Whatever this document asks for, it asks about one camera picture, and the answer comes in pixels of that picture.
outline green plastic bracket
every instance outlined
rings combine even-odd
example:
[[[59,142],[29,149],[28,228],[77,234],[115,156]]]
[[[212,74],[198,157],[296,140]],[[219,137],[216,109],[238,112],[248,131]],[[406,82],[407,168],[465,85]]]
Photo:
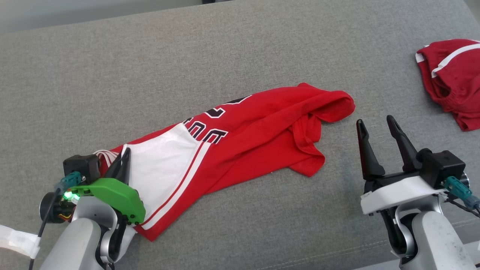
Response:
[[[90,185],[77,185],[70,189],[80,197],[97,197],[126,215],[133,224],[141,224],[145,220],[145,207],[138,192],[115,178],[99,178]]]

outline red stripe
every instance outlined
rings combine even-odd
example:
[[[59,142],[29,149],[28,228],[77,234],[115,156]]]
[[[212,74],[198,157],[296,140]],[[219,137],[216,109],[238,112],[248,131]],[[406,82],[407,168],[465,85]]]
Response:
[[[195,162],[195,159],[197,158],[198,156],[198,153],[200,152],[200,149],[202,148],[202,146],[204,145],[204,142],[202,142],[200,144],[200,146],[198,147],[198,150],[197,152],[195,153],[195,156],[193,157],[193,160],[192,162],[190,163],[190,166],[188,167],[188,170],[187,172],[185,173],[185,175],[183,176],[183,179],[181,180],[180,184],[177,186],[177,188],[175,189],[175,191],[172,193],[172,195],[170,195],[170,197],[157,209],[155,210],[155,212],[147,219],[145,220],[141,225],[144,225],[145,223],[149,222],[157,213],[158,211],[160,211],[171,199],[172,197],[175,195],[175,193],[178,191],[178,189],[180,188],[181,184],[183,183],[183,181],[185,181],[185,178],[187,178],[187,175],[188,173],[190,172],[190,169],[192,168],[192,165],[193,163]]]

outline folded red garment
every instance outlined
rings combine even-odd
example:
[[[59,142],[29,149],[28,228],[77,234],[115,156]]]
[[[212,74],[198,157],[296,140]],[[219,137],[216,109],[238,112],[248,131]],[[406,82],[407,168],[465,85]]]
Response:
[[[423,84],[463,131],[480,129],[480,41],[433,42],[416,55]]]
[[[146,210],[135,229],[153,241],[204,194],[286,167],[314,175],[325,162],[313,144],[321,122],[339,121],[354,109],[347,93],[303,83],[232,100],[96,154],[104,174],[130,148],[129,186]]]

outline green led light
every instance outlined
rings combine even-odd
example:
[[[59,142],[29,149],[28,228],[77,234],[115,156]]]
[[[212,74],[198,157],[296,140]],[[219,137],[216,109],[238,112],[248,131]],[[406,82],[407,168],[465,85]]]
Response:
[[[78,196],[77,194],[73,194],[72,192],[70,191],[67,191],[63,194],[63,197],[66,199],[66,200],[69,200],[71,201],[72,199],[80,199],[80,196]]]

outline gray fabric surface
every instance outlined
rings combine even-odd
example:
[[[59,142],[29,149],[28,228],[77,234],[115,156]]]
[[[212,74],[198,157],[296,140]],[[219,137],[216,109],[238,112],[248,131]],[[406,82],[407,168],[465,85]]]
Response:
[[[204,196],[155,242],[137,237],[126,269],[352,269],[392,260],[380,216],[363,216],[355,121],[387,172],[401,158],[387,114],[418,148],[448,149],[480,193],[480,131],[463,133],[425,93],[414,53],[480,38],[460,0],[237,0],[0,36],[0,224],[36,232],[38,204],[73,154],[110,149],[217,104],[307,82],[357,109],[323,125],[324,167],[284,169]],[[462,239],[478,220],[446,205]],[[65,224],[50,224],[36,269]],[[2,269],[28,258],[0,251]]]

